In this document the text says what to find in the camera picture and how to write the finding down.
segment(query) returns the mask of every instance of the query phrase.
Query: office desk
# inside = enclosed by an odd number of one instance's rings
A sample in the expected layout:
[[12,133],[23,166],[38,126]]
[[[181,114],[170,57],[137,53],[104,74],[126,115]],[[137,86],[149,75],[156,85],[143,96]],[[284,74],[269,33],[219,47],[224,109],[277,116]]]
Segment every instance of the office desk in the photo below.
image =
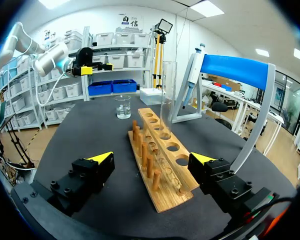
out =
[[[160,105],[150,107],[160,116]],[[131,96],[131,118],[120,120],[116,116],[113,97],[77,103],[50,140],[35,180],[49,188],[51,180],[67,174],[74,160],[113,151],[115,170],[102,191],[93,194],[81,211],[72,216],[74,219],[106,233],[126,236],[178,236],[203,240],[221,233],[230,216],[199,188],[192,192],[194,197],[184,204],[157,213],[140,176],[128,138],[132,120],[141,124],[139,108],[148,106],[138,96]],[[180,113],[188,113],[190,109],[181,109]],[[189,152],[221,157],[230,162],[246,143],[205,114],[202,118],[174,123],[172,131]],[[282,197],[296,193],[289,180],[255,148],[237,174],[246,181],[252,181],[254,191],[266,187]],[[271,212],[276,216],[285,206],[278,204]]]
[[[260,109],[261,109],[261,105],[260,105],[259,103],[255,103],[255,102],[253,102],[253,101],[245,100],[245,106],[244,106],[244,110],[243,110],[242,116],[245,116],[245,115],[246,115],[246,110],[247,110],[247,106],[248,106],[248,105],[249,105],[250,107],[253,107],[253,108],[259,110],[259,111],[260,111]],[[268,142],[268,145],[266,146],[266,148],[265,148],[265,150],[264,150],[264,152],[263,152],[263,155],[265,155],[265,156],[268,154],[269,150],[271,149],[272,145],[274,144],[274,142],[275,142],[275,140],[276,140],[276,138],[277,138],[277,136],[278,136],[278,133],[279,133],[279,131],[280,131],[281,125],[285,123],[284,119],[283,119],[280,115],[278,115],[278,114],[273,114],[273,113],[271,113],[271,112],[268,112],[267,118],[268,118],[269,120],[275,122],[275,123],[276,123],[276,127],[275,127],[275,130],[274,130],[274,132],[273,132],[273,134],[272,134],[272,136],[271,136],[270,141]],[[246,127],[247,121],[248,121],[248,118],[246,118],[246,121],[244,122],[244,125],[243,125],[243,127],[242,127],[242,132],[244,131],[244,129],[245,129],[245,127]]]
[[236,116],[235,116],[235,120],[234,122],[230,119],[228,119],[227,117],[225,116],[222,116],[223,119],[227,120],[228,122],[231,122],[232,123],[232,129],[231,131],[237,133],[238,130],[239,130],[239,127],[238,127],[238,124],[240,122],[242,122],[242,119],[239,120],[239,117],[241,116],[241,113],[243,111],[243,108],[244,108],[244,103],[245,103],[245,99],[240,97],[240,96],[237,96],[235,95],[235,92],[233,91],[226,91],[224,88],[222,87],[219,87],[219,86],[215,86],[212,84],[211,81],[206,81],[206,80],[203,80],[202,81],[202,86],[206,89],[209,89],[213,92],[216,92],[216,93],[219,93],[219,94],[222,94],[223,96],[226,96],[230,99],[233,99],[233,100],[236,100],[237,102],[239,102],[240,106],[239,106],[239,109],[238,109],[238,112],[236,113]]

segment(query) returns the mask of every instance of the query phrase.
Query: black chair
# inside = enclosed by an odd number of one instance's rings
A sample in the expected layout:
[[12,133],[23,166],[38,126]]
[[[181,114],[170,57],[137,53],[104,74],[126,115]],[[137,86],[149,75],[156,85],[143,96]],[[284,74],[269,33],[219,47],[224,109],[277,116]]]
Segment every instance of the black chair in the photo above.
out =
[[220,113],[219,118],[217,118],[217,119],[216,119],[216,113],[214,113],[214,119],[218,123],[226,126],[230,130],[232,129],[232,126],[228,121],[220,118],[221,113],[225,113],[226,111],[228,111],[228,106],[226,104],[224,104],[223,102],[215,102],[215,103],[212,104],[212,111]]

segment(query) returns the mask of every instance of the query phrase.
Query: glass beaker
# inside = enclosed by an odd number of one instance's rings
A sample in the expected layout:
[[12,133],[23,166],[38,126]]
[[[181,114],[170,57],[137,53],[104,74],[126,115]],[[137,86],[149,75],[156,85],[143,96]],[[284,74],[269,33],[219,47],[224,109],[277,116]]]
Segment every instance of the glass beaker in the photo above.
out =
[[172,115],[176,95],[177,63],[164,61],[162,71],[162,96],[160,109],[160,138],[168,140],[171,137]]
[[118,119],[128,119],[131,117],[130,96],[119,95],[116,101],[116,116]]

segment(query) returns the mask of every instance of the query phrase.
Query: water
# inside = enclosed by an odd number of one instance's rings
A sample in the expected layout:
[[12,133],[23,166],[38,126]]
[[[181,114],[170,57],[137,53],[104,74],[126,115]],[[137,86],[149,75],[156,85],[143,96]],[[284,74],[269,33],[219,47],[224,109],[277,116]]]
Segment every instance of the water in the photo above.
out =
[[116,108],[116,116],[118,119],[128,119],[131,117],[130,102],[121,104]]

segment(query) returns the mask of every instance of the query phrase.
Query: wooden test tube rack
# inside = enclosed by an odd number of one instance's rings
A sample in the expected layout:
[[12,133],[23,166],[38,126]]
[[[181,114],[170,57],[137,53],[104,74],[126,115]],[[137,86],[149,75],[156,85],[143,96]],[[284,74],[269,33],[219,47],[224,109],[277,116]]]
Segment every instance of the wooden test tube rack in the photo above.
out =
[[[156,130],[160,119],[150,108],[138,112],[143,129],[134,120],[128,136],[143,182],[156,211],[161,213],[191,199],[191,191],[199,185],[187,166],[176,163],[176,159],[188,159],[187,149],[173,133],[167,140],[160,138],[160,131]],[[171,146],[177,147],[177,151],[167,149]]]

